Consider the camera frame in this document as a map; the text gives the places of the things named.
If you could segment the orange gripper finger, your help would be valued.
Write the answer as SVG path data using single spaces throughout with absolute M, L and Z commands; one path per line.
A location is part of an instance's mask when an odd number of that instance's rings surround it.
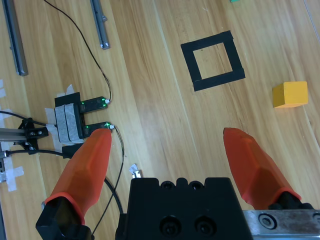
M 66 164 L 35 228 L 43 240 L 90 240 L 85 214 L 101 195 L 112 146 L 112 132 L 95 130 Z
M 223 142 L 241 198 L 256 210 L 311 210 L 302 203 L 274 160 L 256 140 L 238 128 L 226 127 Z

